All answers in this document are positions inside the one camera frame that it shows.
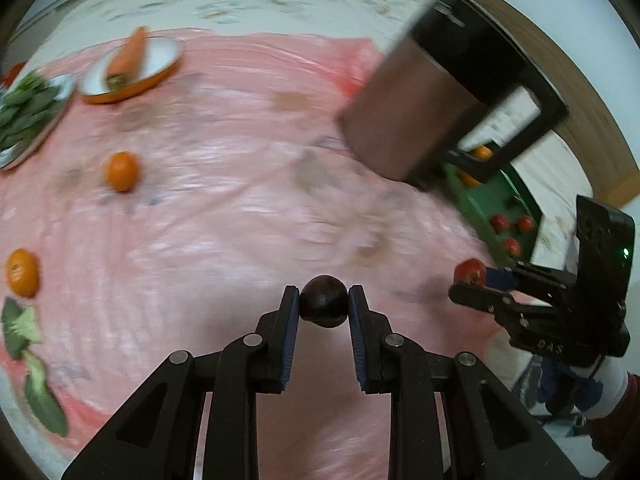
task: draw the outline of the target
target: dark round fruit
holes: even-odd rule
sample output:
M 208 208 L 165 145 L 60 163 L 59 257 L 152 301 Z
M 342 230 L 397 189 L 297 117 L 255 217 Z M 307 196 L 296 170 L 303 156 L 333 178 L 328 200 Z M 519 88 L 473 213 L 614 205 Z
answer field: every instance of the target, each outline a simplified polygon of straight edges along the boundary
M 530 216 L 523 215 L 518 218 L 518 231 L 528 233 L 536 228 L 536 221 Z
M 340 326 L 349 315 L 349 295 L 333 276 L 316 276 L 300 293 L 300 317 L 324 328 Z
M 453 282 L 484 286 L 486 283 L 485 264 L 476 258 L 457 264 L 453 271 Z
M 501 214 L 493 215 L 489 218 L 489 224 L 494 228 L 496 234 L 505 233 L 511 227 L 509 219 L 505 215 Z
M 505 250 L 507 251 L 507 254 L 511 258 L 517 258 L 522 254 L 522 248 L 520 247 L 520 242 L 517 241 L 515 238 L 511 238 L 511 237 L 505 238 L 502 244 Z

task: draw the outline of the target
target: oval plate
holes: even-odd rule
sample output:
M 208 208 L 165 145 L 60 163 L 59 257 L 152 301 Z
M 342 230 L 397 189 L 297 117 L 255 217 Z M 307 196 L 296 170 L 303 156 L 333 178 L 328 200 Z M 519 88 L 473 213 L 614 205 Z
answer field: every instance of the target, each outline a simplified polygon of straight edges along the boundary
M 10 170 L 15 168 L 18 164 L 22 163 L 28 156 L 37 150 L 44 142 L 44 139 L 51 133 L 53 128 L 56 127 L 58 121 L 66 111 L 66 107 L 70 101 L 74 92 L 74 75 L 73 74 L 61 74 L 49 80 L 49 86 L 58 86 L 58 95 L 56 101 L 62 104 L 58 113 L 47 123 L 47 126 L 38 134 L 38 136 L 31 141 L 31 144 L 15 158 L 11 158 L 11 150 L 15 145 L 2 150 L 0 152 L 0 171 Z
M 110 50 L 89 67 L 82 78 L 79 91 L 85 102 L 90 104 L 114 103 L 142 94 L 156 86 L 173 73 L 182 57 L 182 41 L 167 36 L 158 36 L 146 40 L 145 60 L 140 69 L 140 76 L 122 90 L 111 92 L 107 88 L 105 72 L 111 59 L 120 51 L 119 46 Z

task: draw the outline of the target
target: green tray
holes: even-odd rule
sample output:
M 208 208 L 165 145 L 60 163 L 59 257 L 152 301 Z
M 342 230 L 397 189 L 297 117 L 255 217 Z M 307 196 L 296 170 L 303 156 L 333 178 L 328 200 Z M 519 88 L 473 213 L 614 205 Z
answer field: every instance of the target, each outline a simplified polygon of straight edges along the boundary
M 538 240 L 542 211 L 515 168 L 508 165 L 485 184 L 475 187 L 466 187 L 462 183 L 455 166 L 446 164 L 444 171 L 451 200 L 463 218 L 476 230 L 478 237 L 487 244 L 495 263 L 501 267 L 513 265 L 514 260 L 502 246 L 502 241 L 508 237 L 513 237 L 520 243 L 522 254 L 517 260 L 530 261 Z M 495 214 L 505 215 L 512 225 L 511 229 L 496 234 L 489 224 L 489 218 Z M 522 215 L 529 215 L 536 221 L 535 229 L 524 234 L 518 231 L 514 224 Z

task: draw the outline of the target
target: red fruit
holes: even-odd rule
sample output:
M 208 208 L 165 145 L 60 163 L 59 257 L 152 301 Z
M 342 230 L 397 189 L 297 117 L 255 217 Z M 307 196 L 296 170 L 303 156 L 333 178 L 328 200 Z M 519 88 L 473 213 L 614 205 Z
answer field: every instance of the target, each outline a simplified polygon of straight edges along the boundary
M 486 266 L 476 258 L 457 264 L 456 269 L 453 271 L 453 282 L 484 286 L 486 283 Z
M 536 221 L 530 216 L 523 215 L 518 219 L 518 231 L 528 233 L 536 228 Z
M 511 225 L 509 224 L 509 219 L 505 215 L 493 215 L 489 218 L 489 224 L 494 228 L 496 234 L 505 233 L 509 230 Z
M 517 258 L 518 256 L 520 256 L 520 254 L 522 254 L 522 248 L 520 247 L 520 242 L 517 241 L 515 238 L 505 238 L 504 241 L 502 242 L 502 245 L 504 246 L 504 248 L 507 251 L 507 254 L 511 257 L 511 258 Z

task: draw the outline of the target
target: pink plastic sheet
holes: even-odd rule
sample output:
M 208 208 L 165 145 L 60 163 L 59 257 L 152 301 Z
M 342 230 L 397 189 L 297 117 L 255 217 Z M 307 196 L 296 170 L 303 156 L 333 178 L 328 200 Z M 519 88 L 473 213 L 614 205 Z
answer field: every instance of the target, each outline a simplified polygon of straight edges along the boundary
M 482 243 L 439 193 L 353 160 L 334 125 L 380 60 L 372 42 L 166 34 L 185 42 L 176 75 L 119 105 L 76 96 L 0 177 L 0 254 L 23 246 L 41 262 L 33 351 L 69 418 L 60 450 L 81 449 L 172 351 L 222 349 L 318 274 L 362 284 L 428 351 L 482 356 L 497 325 L 447 299 L 457 263 L 489 262 Z M 115 43 L 43 72 L 81 74 Z M 102 183 L 121 150 L 142 160 L 132 194 Z M 4 348 L 0 364 L 21 397 L 22 364 Z M 347 324 L 301 322 L 286 392 L 258 398 L 262 478 L 382 480 L 388 432 L 389 399 L 359 391 Z

